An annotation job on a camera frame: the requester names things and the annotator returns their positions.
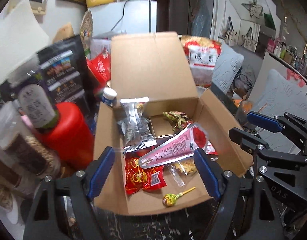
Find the pink cone snack packet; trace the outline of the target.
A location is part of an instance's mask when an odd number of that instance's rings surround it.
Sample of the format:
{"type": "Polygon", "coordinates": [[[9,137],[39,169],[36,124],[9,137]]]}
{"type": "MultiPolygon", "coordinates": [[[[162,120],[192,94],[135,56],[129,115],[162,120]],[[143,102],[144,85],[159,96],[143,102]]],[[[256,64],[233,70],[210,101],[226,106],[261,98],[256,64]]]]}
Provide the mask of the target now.
{"type": "Polygon", "coordinates": [[[198,148],[207,149],[209,135],[198,123],[193,123],[157,148],[139,158],[143,169],[158,167],[192,157],[198,148]]]}

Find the light blue cushion near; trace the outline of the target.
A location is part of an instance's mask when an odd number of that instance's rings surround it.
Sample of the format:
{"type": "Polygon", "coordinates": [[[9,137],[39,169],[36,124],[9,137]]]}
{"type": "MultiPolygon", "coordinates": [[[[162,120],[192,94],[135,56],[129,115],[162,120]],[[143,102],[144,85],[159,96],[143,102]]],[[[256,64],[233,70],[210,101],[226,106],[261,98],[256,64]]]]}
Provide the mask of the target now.
{"type": "Polygon", "coordinates": [[[295,78],[289,80],[277,70],[271,69],[265,88],[254,103],[252,110],[274,117],[290,113],[307,120],[307,86],[300,87],[295,78]]]}

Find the light blue cushion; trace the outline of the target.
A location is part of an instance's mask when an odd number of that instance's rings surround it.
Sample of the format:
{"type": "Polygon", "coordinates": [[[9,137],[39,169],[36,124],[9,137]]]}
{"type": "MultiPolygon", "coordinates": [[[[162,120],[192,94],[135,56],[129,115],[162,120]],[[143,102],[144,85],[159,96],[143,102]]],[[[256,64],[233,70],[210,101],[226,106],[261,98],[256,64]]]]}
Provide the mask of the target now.
{"type": "Polygon", "coordinates": [[[218,57],[213,70],[212,85],[216,85],[226,94],[232,82],[240,70],[244,61],[244,56],[237,53],[229,45],[221,45],[221,54],[218,57]]]}
{"type": "Polygon", "coordinates": [[[300,87],[295,78],[289,80],[277,70],[271,69],[265,88],[254,103],[252,110],[274,117],[290,113],[307,120],[307,86],[300,87]]]}

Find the glass mug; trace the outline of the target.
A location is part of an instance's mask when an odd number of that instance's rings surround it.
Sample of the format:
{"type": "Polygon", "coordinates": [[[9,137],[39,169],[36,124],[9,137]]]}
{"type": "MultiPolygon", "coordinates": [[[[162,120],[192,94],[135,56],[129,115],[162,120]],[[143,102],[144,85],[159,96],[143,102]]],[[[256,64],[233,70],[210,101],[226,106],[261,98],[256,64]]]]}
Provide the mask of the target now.
{"type": "Polygon", "coordinates": [[[240,105],[237,109],[235,119],[240,124],[240,126],[243,128],[243,130],[247,133],[250,133],[251,135],[258,135],[261,131],[263,131],[263,128],[256,128],[255,125],[250,124],[247,120],[247,115],[252,110],[253,103],[249,100],[241,100],[240,105]]]}

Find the red cylindrical canister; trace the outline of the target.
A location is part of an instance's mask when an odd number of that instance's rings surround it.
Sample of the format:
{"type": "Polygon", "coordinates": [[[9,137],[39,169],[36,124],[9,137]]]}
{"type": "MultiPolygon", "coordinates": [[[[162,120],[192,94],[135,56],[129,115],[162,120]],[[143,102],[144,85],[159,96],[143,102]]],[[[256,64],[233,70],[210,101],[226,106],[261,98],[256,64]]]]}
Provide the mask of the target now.
{"type": "Polygon", "coordinates": [[[55,150],[61,163],[74,170],[84,170],[93,161],[94,136],[79,107],[71,102],[57,104],[60,119],[49,132],[35,132],[38,140],[55,150]]]}

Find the yellow crisps clear packet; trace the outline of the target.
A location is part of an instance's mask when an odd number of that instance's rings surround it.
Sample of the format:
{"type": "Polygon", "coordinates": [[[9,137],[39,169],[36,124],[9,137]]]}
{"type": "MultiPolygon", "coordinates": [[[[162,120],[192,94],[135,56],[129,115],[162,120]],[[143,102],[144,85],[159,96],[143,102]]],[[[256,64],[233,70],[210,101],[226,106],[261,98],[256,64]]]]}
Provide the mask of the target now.
{"type": "Polygon", "coordinates": [[[193,157],[168,164],[167,168],[179,187],[186,186],[197,172],[193,157]]]}

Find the red candy packet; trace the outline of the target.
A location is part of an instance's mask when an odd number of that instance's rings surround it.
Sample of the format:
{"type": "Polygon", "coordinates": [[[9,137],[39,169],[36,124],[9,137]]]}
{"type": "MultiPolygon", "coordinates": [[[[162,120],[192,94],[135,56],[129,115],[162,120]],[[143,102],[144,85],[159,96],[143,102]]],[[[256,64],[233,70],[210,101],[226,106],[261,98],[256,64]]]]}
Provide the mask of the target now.
{"type": "Polygon", "coordinates": [[[151,192],[167,186],[163,176],[164,166],[143,169],[139,158],[125,158],[125,192],[132,195],[140,190],[151,192]]]}

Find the lollipop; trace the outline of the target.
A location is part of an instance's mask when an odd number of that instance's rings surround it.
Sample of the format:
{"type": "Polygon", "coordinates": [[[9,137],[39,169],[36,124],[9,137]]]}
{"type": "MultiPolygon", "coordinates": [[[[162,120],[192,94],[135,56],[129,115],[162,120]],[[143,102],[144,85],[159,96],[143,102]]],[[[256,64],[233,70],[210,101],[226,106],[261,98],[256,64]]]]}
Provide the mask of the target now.
{"type": "Polygon", "coordinates": [[[194,189],[196,189],[196,187],[192,187],[186,191],[180,192],[178,194],[173,194],[173,193],[167,193],[164,195],[163,199],[162,199],[162,203],[165,207],[172,207],[175,206],[177,203],[177,200],[179,198],[181,198],[183,195],[190,193],[191,191],[193,191],[194,189]]]}

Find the silver foil snack packet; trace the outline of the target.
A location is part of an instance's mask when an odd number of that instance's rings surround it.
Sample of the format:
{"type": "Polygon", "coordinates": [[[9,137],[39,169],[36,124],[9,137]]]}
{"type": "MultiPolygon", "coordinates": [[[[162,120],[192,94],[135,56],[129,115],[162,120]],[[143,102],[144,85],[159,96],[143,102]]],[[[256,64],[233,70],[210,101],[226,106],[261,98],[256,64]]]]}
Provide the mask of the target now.
{"type": "Polygon", "coordinates": [[[143,150],[157,145],[150,132],[149,119],[143,117],[149,97],[121,99],[120,105],[126,117],[118,122],[124,135],[124,154],[143,150]]]}

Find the green gold snack packet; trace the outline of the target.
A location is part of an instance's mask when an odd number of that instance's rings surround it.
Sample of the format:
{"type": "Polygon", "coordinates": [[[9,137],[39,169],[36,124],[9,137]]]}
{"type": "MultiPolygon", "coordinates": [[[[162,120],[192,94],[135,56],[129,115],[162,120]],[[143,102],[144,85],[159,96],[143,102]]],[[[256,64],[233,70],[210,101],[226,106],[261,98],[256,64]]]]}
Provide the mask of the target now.
{"type": "Polygon", "coordinates": [[[181,131],[193,123],[191,117],[184,112],[163,112],[163,116],[170,122],[175,132],[181,131]]]}

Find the brown contents jar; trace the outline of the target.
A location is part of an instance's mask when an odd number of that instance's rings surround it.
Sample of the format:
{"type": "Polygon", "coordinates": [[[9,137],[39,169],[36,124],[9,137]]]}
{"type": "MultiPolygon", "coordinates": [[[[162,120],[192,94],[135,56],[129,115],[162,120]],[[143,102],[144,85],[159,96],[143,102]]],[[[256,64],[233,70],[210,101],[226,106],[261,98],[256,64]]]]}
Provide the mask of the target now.
{"type": "Polygon", "coordinates": [[[0,108],[0,149],[37,178],[56,178],[60,174],[61,164],[57,154],[38,141],[12,102],[0,108]]]}

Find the light blue cushion far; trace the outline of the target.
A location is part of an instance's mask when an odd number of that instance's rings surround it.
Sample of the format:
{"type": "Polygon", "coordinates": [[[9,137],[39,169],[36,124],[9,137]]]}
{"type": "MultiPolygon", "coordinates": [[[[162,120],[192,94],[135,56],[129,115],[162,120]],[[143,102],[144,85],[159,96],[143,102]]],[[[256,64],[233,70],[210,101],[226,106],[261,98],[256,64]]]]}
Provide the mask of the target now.
{"type": "Polygon", "coordinates": [[[212,85],[216,85],[226,94],[232,82],[240,70],[244,61],[244,56],[237,53],[229,45],[221,45],[221,54],[218,57],[213,70],[212,85]]]}

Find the steel bowl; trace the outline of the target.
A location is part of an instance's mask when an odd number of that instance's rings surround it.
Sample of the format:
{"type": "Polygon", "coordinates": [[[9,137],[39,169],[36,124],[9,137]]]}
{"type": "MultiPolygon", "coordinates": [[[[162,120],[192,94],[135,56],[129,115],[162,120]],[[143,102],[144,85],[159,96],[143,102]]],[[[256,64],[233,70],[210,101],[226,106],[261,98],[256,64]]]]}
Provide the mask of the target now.
{"type": "Polygon", "coordinates": [[[202,86],[196,86],[196,90],[198,93],[198,97],[200,97],[207,89],[205,87],[202,86]]]}

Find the small white cap bottle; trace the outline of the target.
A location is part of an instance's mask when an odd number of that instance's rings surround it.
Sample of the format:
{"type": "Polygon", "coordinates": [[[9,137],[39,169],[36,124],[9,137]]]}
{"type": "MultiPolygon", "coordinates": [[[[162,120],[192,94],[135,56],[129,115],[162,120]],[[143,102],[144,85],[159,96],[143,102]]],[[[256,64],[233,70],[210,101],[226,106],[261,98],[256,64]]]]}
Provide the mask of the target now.
{"type": "Polygon", "coordinates": [[[116,97],[117,97],[117,92],[114,89],[105,87],[102,91],[101,101],[104,104],[112,107],[115,104],[116,97]]]}

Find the brown cardboard box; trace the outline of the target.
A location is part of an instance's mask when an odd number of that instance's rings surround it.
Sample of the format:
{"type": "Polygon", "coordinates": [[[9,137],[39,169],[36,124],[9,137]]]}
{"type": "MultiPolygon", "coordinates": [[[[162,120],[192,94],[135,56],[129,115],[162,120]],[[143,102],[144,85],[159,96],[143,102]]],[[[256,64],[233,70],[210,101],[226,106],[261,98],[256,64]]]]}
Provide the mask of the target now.
{"type": "MultiPolygon", "coordinates": [[[[208,133],[219,155],[218,164],[224,170],[243,176],[252,166],[252,156],[233,143],[228,132],[239,124],[231,112],[206,90],[198,95],[177,33],[126,34],[113,37],[111,43],[111,86],[118,98],[149,98],[145,107],[148,117],[163,112],[187,113],[208,133]]],[[[140,216],[172,212],[209,200],[209,195],[198,173],[189,177],[185,189],[188,194],[174,207],[165,207],[163,196],[178,193],[181,188],[168,169],[163,172],[166,187],[154,191],[138,191],[130,196],[125,192],[125,160],[123,139],[117,122],[125,116],[119,105],[99,107],[94,158],[107,146],[115,150],[115,162],[94,205],[119,215],[140,216]]]]}

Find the dark label jar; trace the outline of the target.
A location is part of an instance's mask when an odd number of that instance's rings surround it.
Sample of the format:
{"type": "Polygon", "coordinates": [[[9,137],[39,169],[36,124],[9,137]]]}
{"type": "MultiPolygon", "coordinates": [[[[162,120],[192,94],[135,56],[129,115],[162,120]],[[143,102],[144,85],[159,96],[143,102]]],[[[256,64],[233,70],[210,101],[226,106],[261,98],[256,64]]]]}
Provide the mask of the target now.
{"type": "Polygon", "coordinates": [[[42,86],[26,85],[20,89],[17,98],[24,113],[37,131],[44,133],[57,125],[60,117],[59,112],[49,100],[42,86]]]}

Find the cashew nut bag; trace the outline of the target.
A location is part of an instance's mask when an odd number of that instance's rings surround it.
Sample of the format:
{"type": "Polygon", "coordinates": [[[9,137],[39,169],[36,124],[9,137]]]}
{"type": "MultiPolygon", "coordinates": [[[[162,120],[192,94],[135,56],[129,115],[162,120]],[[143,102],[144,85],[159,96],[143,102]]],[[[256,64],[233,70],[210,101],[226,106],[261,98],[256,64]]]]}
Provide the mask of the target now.
{"type": "Polygon", "coordinates": [[[221,43],[206,37],[189,35],[182,35],[180,42],[196,86],[210,87],[215,65],[221,54],[221,43]]]}

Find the black snack pouch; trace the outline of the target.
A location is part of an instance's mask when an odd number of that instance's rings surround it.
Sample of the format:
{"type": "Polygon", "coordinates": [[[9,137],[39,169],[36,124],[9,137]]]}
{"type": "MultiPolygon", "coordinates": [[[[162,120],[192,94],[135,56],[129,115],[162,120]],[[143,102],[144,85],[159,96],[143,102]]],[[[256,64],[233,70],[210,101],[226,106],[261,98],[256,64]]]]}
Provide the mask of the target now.
{"type": "Polygon", "coordinates": [[[80,36],[56,42],[37,55],[53,102],[72,102],[84,116],[89,115],[95,98],[80,36]]]}

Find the woven straw fan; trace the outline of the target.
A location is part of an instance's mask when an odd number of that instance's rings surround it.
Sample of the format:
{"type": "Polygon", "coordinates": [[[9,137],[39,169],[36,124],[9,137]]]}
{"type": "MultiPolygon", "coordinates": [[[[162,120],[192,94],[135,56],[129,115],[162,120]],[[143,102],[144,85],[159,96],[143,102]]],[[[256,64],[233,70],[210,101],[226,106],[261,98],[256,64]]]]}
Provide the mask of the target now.
{"type": "Polygon", "coordinates": [[[89,44],[90,44],[89,39],[92,38],[92,35],[93,35],[93,18],[90,10],[87,10],[80,24],[80,38],[84,50],[89,49],[89,44]]]}

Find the white foam board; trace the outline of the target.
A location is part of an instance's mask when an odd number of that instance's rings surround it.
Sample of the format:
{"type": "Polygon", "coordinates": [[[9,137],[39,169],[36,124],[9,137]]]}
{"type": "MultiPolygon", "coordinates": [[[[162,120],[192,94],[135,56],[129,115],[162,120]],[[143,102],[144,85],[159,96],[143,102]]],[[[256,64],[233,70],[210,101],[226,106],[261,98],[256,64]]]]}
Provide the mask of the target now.
{"type": "Polygon", "coordinates": [[[0,84],[20,63],[49,44],[29,0],[19,2],[0,21],[0,84]]]}

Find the white mini fridge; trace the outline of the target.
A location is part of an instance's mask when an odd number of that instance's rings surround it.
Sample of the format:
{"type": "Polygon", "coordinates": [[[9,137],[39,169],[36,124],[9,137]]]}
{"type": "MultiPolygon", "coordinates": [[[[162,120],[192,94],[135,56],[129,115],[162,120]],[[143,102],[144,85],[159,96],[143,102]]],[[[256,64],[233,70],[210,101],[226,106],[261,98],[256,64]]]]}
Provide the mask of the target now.
{"type": "Polygon", "coordinates": [[[114,2],[89,8],[92,15],[93,37],[108,34],[155,33],[157,2],[138,0],[114,2]]]}

